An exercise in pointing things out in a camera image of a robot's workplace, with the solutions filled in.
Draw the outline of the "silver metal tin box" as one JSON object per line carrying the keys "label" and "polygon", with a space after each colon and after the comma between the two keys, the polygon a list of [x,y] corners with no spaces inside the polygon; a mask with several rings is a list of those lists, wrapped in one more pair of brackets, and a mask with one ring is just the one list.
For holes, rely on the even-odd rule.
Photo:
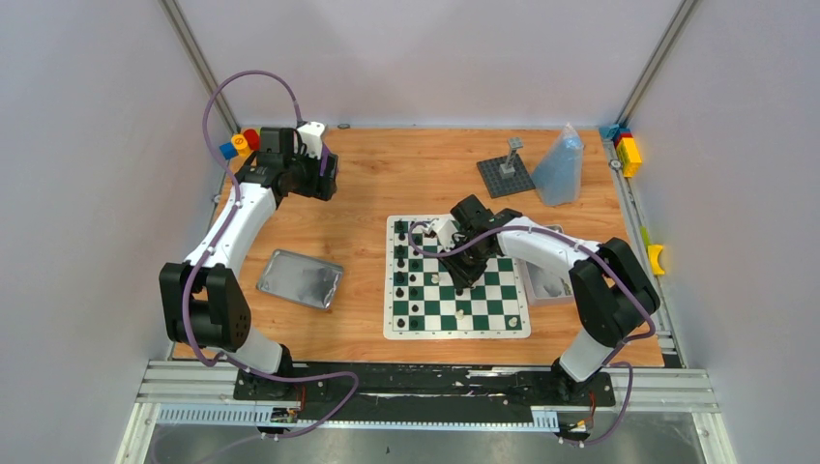
{"label": "silver metal tin box", "polygon": [[529,306],[558,305],[573,302],[571,283],[563,271],[568,271],[566,258],[560,258],[560,266],[540,267],[516,258]]}

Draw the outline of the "green white chess board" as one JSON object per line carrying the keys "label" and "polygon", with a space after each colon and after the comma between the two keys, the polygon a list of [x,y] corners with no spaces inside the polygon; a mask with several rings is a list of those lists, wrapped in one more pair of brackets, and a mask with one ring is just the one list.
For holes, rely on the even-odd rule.
{"label": "green white chess board", "polygon": [[509,257],[492,257],[472,287],[457,290],[445,267],[418,253],[443,248],[414,222],[434,216],[393,215],[386,219],[383,335],[389,340],[510,339],[531,334],[528,305],[519,265]]}

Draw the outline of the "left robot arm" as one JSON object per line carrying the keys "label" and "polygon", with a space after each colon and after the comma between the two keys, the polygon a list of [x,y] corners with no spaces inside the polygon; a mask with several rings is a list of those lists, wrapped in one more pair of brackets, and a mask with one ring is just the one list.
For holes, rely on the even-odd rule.
{"label": "left robot arm", "polygon": [[247,372],[273,399],[288,397],[296,373],[288,348],[258,331],[238,281],[249,248],[282,199],[291,193],[322,201],[337,190],[338,157],[327,128],[263,128],[255,150],[241,150],[227,202],[200,245],[159,275],[166,333],[200,351],[217,350]]}

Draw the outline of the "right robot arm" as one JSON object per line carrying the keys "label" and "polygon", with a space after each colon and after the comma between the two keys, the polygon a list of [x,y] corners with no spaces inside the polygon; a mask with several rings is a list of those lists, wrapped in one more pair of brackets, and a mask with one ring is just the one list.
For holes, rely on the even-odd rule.
{"label": "right robot arm", "polygon": [[540,225],[519,211],[494,213],[470,195],[447,218],[425,226],[442,248],[437,260],[454,286],[473,286],[492,257],[510,257],[563,279],[581,329],[556,360],[552,389],[573,404],[591,389],[590,378],[634,339],[655,334],[660,299],[630,244],[574,238]]}

